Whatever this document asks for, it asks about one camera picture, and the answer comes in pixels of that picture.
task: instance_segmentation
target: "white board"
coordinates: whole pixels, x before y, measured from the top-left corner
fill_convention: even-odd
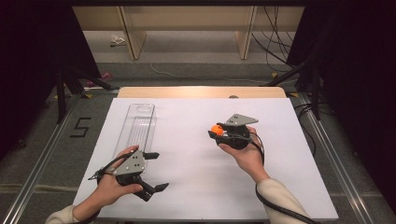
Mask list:
[[[281,181],[314,219],[338,216],[289,99],[114,99],[81,181],[74,204],[96,188],[89,181],[108,164],[130,104],[153,104],[157,117],[151,151],[160,153],[142,175],[151,186],[169,183],[148,202],[121,197],[99,217],[118,220],[227,221],[263,220],[268,216],[255,195],[254,181],[207,133],[217,122],[241,114],[258,123],[265,168]]]

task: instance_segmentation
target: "transparent container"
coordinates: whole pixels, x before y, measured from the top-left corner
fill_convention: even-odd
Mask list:
[[[134,145],[139,145],[143,152],[150,152],[156,122],[155,105],[130,105],[113,158]]]

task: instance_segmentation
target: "gray floor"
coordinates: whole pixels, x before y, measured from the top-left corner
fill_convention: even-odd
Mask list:
[[[113,74],[113,79],[108,83],[115,86],[257,86],[272,80],[274,70],[266,63],[262,49],[252,40],[247,60],[240,60],[233,33],[150,32],[144,52],[137,61],[129,58],[127,48],[109,46],[113,34],[122,37],[121,32],[87,32],[86,36],[99,69],[102,73]],[[255,36],[264,43],[262,34],[257,33]],[[272,45],[272,50],[282,55],[278,45]],[[269,57],[268,62],[274,68],[288,69],[274,58]],[[293,82],[292,79],[282,84],[282,87],[287,92],[293,92]],[[91,92],[91,98],[73,97],[68,100],[69,105],[75,103],[75,106],[19,223],[43,223],[50,213],[73,202],[111,100],[117,97],[116,93],[111,92]],[[57,102],[54,95],[49,97],[48,108],[43,108],[25,136],[27,147],[16,147],[0,161],[0,217],[5,217],[56,128]],[[301,97],[290,97],[290,100],[293,105],[302,103]],[[367,205],[372,223],[396,223],[395,215],[359,158],[353,155],[353,147],[337,117],[327,105],[321,107],[321,123],[354,187]],[[89,127],[89,130],[85,137],[72,138],[71,135],[83,132],[75,129],[80,118],[90,118],[80,123]],[[302,124],[314,136],[317,145],[314,158],[340,217],[324,223],[360,223],[307,115],[302,117]],[[308,135],[306,138],[313,149],[313,141]],[[95,223],[116,222],[97,220]]]

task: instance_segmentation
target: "metal rail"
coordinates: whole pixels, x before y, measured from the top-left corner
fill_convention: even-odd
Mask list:
[[[310,103],[308,97],[304,93],[301,93],[300,101],[302,104]],[[316,120],[314,114],[310,111],[307,115],[359,223],[374,224],[373,218],[367,209],[367,205],[350,179],[344,164],[341,162],[320,120]]]
[[[15,199],[14,203],[10,206],[6,218],[4,219],[4,224],[14,224],[18,223],[21,215],[23,213],[24,208],[29,203],[29,200],[35,190],[35,185],[37,184],[38,180],[42,176],[50,158],[52,156],[53,151],[58,145],[60,138],[64,132],[64,127],[67,125],[69,121],[69,117],[75,108],[80,95],[74,95],[71,98],[69,103],[69,108],[64,116],[64,119],[56,125],[54,131],[52,132],[51,137],[49,138],[48,143],[43,149],[40,157],[35,164],[32,172],[29,174],[26,182],[24,183],[20,193],[18,194],[17,198]]]

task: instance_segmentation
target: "white sleeve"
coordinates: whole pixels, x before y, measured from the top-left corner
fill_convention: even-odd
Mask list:
[[[309,217],[303,207],[293,196],[293,194],[286,189],[286,187],[277,180],[272,178],[264,179],[257,185],[257,191],[267,201],[287,208],[293,212],[299,213],[303,216]],[[294,217],[284,215],[283,213],[277,212],[276,210],[264,206],[268,217],[272,224],[300,224],[304,223]]]
[[[69,205],[61,211],[52,213],[46,220],[46,224],[63,224],[63,223],[74,223],[78,222],[73,217],[74,205]]]

